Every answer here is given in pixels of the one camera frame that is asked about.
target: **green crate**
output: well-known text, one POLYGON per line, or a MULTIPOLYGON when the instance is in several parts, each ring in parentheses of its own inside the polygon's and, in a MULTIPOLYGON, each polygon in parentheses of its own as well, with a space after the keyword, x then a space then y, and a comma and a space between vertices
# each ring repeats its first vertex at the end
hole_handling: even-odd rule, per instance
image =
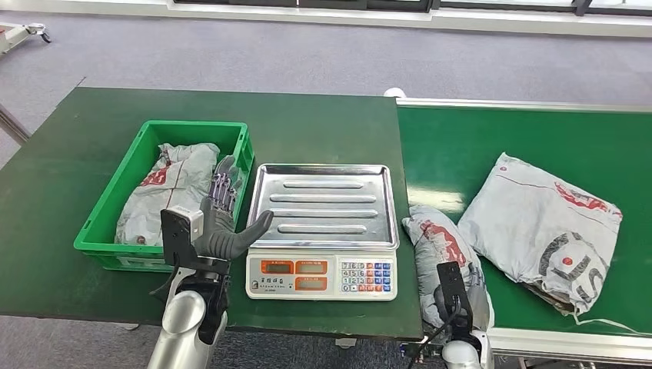
MULTIPOLYGON (((254 162, 254 151, 245 123, 227 121, 147 121, 136 135, 98 203, 75 239, 75 248, 93 257, 113 271, 171 271, 163 260, 163 247, 136 244, 115 244, 115 225, 129 195, 149 173, 159 156, 158 146, 193 145, 210 142, 220 148, 218 161, 234 155, 240 169, 242 187, 254 162)), ((244 195, 235 202, 234 218, 242 206, 244 195)))

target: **plastic bag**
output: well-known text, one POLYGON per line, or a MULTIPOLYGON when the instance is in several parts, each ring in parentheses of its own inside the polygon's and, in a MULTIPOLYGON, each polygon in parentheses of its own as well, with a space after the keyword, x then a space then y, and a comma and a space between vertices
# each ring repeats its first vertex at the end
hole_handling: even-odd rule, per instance
POLYGON ((161 155, 131 193, 115 230, 119 244, 163 245, 161 210, 175 205, 199 210, 208 194, 219 148, 214 144, 159 145, 161 155))
POLYGON ((503 153, 457 226, 510 279, 578 316, 600 295, 621 220, 615 205, 503 153))
POLYGON ((437 264, 456 261, 464 284, 471 285, 470 264, 481 273, 480 259, 467 246, 457 227, 444 213, 426 205, 410 207, 410 217, 403 219, 403 227, 414 245, 414 258, 419 280, 419 299, 422 318, 435 327, 441 320, 435 304, 434 290, 439 286, 437 264))

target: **stainless steel tray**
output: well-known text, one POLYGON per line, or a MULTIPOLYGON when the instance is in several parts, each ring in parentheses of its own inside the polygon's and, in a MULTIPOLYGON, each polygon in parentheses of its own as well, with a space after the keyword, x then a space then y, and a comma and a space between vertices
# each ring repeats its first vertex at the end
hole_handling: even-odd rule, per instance
POLYGON ((398 247, 394 196, 384 165, 261 165, 248 224, 265 210, 274 212, 274 220, 253 248, 398 247))

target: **green table surface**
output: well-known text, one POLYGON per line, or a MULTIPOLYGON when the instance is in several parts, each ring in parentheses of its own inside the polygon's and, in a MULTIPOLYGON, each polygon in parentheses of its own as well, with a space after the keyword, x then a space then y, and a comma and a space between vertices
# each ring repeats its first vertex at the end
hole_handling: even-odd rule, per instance
MULTIPOLYGON (((602 293, 581 320, 604 318, 652 332, 652 114, 506 108, 399 107, 410 203, 458 221, 501 152, 595 194, 623 212, 602 293)), ((497 327, 629 334, 576 325, 483 260, 497 327)))
MULTIPOLYGON (((408 214, 396 105, 389 98, 76 88, 0 171, 0 314, 160 324, 148 296, 167 277, 105 271, 73 240, 141 125, 244 121, 261 163, 383 164, 408 214)), ((254 181, 250 179, 247 194, 254 181)), ((243 204, 240 228, 249 203, 243 204)), ((389 302, 251 300, 231 267, 234 329, 419 339, 414 252, 401 232, 389 302)))

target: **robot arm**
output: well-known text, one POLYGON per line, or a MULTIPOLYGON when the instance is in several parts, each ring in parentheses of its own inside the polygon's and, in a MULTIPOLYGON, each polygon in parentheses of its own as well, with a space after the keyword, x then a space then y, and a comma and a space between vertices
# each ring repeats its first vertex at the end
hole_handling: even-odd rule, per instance
POLYGON ((484 282, 477 269, 468 292, 456 261, 437 265, 441 282, 434 292, 434 299, 444 325, 418 347, 403 344, 405 354, 412 356, 408 369, 419 357, 440 355, 448 369, 493 369, 494 357, 486 330, 490 321, 490 308, 484 282), (445 343, 430 345, 440 332, 446 334, 445 343))
POLYGON ((165 263, 174 265, 162 329, 149 369, 203 369, 226 328, 231 259, 271 224, 266 211, 249 228, 234 233, 233 204, 238 182, 231 184, 232 157, 215 171, 201 211, 175 206, 161 211, 165 263))

